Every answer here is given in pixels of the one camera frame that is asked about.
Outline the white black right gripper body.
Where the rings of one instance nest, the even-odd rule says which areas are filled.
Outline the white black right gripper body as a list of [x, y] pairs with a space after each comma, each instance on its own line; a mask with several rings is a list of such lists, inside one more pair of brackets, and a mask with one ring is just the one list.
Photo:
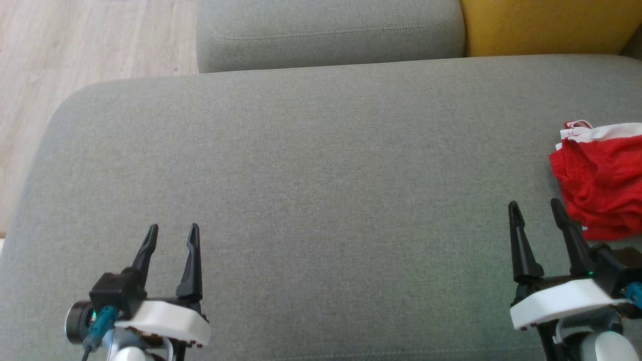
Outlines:
[[592, 279], [568, 280], [541, 288], [544, 283], [546, 279], [532, 277], [517, 282], [516, 297], [510, 308], [515, 330], [606, 308], [628, 315], [628, 300], [613, 298]]

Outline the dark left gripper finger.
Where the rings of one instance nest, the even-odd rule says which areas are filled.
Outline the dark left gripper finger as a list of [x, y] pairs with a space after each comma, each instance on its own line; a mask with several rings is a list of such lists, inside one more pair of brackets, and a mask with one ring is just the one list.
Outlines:
[[190, 235], [186, 242], [188, 256], [183, 276], [176, 287], [177, 299], [188, 302], [200, 302], [203, 297], [202, 258], [199, 225], [192, 223]]
[[152, 224], [149, 227], [143, 243], [138, 249], [131, 265], [131, 271], [135, 275], [138, 290], [145, 289], [151, 257], [157, 245], [158, 231], [158, 224]]

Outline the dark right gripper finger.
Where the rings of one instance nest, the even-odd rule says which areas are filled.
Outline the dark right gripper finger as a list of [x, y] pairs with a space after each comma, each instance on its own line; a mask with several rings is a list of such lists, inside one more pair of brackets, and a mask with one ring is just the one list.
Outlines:
[[537, 263], [530, 247], [525, 233], [525, 220], [516, 201], [509, 203], [508, 216], [513, 280], [521, 284], [543, 278], [543, 267]]
[[560, 199], [552, 198], [550, 207], [555, 224], [564, 238], [569, 259], [569, 274], [591, 277], [595, 263], [589, 255], [590, 249], [582, 236], [582, 229], [569, 217]]

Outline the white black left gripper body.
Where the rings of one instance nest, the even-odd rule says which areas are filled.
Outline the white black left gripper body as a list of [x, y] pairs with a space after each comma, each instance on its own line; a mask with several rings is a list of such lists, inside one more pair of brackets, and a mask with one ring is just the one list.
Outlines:
[[130, 318], [114, 325], [114, 346], [160, 345], [163, 338], [186, 347], [206, 347], [212, 328], [200, 301], [158, 298], [143, 301]]

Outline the red shorts white stripes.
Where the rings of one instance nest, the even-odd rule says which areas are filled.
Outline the red shorts white stripes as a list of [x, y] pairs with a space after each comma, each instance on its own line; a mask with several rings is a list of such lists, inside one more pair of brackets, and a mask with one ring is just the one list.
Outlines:
[[642, 123], [566, 122], [549, 159], [585, 239], [642, 235]]

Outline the grey sofa seat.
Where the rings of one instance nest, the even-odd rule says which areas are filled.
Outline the grey sofa seat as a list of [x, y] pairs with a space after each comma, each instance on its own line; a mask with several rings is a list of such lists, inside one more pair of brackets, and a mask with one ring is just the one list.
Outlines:
[[0, 361], [81, 361], [67, 311], [133, 262], [173, 297], [200, 227], [211, 343], [189, 361], [544, 361], [512, 327], [507, 206], [568, 256], [566, 121], [642, 121], [642, 62], [539, 55], [86, 87], [51, 117], [0, 253]]

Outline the yellow sofa cushion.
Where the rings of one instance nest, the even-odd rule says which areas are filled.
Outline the yellow sofa cushion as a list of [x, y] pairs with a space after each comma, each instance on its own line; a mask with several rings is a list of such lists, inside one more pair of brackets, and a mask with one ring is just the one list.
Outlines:
[[619, 54], [642, 0], [459, 0], [469, 57]]

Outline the grey sofa back cushion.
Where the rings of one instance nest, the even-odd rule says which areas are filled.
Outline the grey sofa back cushion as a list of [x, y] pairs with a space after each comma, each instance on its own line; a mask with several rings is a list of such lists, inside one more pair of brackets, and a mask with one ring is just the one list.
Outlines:
[[459, 0], [198, 0], [200, 73], [463, 57]]

